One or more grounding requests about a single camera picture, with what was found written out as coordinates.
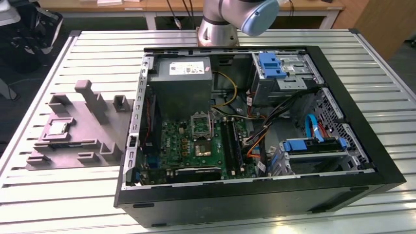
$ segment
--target blue drive bracket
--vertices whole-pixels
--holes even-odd
[[[264,71],[264,78],[286,78],[287,73],[282,70],[282,62],[274,53],[259,53],[259,64]]]

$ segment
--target black cable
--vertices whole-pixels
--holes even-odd
[[[271,111],[268,117],[266,118],[263,124],[262,124],[262,129],[251,136],[248,137],[248,139],[246,141],[251,141],[252,139],[258,138],[259,136],[262,136],[262,134],[264,134],[264,132],[267,131],[267,129],[270,128],[270,126],[272,125],[274,121],[276,118],[279,118],[279,116],[287,112],[290,110],[290,108],[292,107],[292,103],[296,101],[296,99],[299,97],[302,97],[302,95],[304,94],[311,94],[319,91],[319,87],[304,90],[304,91],[298,91],[290,98],[287,98],[276,107],[275,109]]]
[[[192,0],[190,0],[190,4],[191,4],[192,21],[194,21],[194,24],[195,24],[195,16],[194,16],[194,4],[192,4]]]
[[[191,16],[191,13],[190,13],[190,10],[188,10],[187,3],[184,2],[184,0],[182,0],[182,2],[183,2],[183,5],[184,5],[184,8],[186,8],[186,10],[187,10],[188,16],[190,16],[190,18],[191,18],[191,22],[192,22],[192,29],[195,29],[194,17]]]
[[[294,16],[294,15],[295,15],[295,5],[294,5],[292,0],[288,0],[288,1],[290,1],[290,3],[291,3],[291,13],[290,13],[288,16],[291,16],[291,14],[292,14],[292,16]]]
[[[172,6],[171,6],[171,2],[170,2],[170,0],[167,0],[167,2],[168,2],[168,5],[170,5],[170,9],[171,9],[171,12],[172,12],[174,18],[176,18],[176,15],[175,15],[175,12],[174,12],[174,10],[172,10]]]
[[[262,141],[259,142],[259,152],[260,152],[260,162],[264,164],[266,166],[266,170],[264,170],[264,174],[260,175],[260,177],[267,176],[267,168],[268,168],[268,163],[267,163],[267,153],[266,153],[266,140],[264,138],[262,139]]]
[[[294,2],[292,0],[288,0],[290,3],[291,3],[291,11],[288,13],[288,18],[286,19],[286,23],[288,24],[288,21],[290,21],[290,18],[295,15],[295,5],[294,5]]]

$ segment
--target aluminum slotted table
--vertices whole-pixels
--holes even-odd
[[[146,230],[114,208],[119,167],[27,171],[52,94],[72,101],[79,79],[106,99],[135,97],[146,47],[196,46],[195,31],[102,31],[72,35],[0,159],[0,233],[380,233],[416,229],[416,96],[360,34],[348,30],[239,33],[240,45],[319,45],[407,183],[335,213]]]

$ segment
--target orange wire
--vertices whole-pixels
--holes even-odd
[[[252,110],[252,106],[248,106],[248,108],[247,108],[247,116],[251,117],[251,118],[256,118],[256,116],[252,116],[252,115],[250,114],[251,110]]]
[[[259,142],[262,141],[262,139],[266,137],[266,134],[267,134],[267,131],[266,131],[266,133],[263,134],[263,136],[259,138],[259,140],[256,141],[256,143],[254,144],[252,148],[250,149],[250,151],[248,151],[248,153],[247,153],[247,157],[252,157],[252,156],[254,156],[254,155],[252,155],[252,151],[254,151],[256,145],[259,145]]]
[[[256,158],[260,158],[259,155],[248,155],[247,157],[256,157]]]

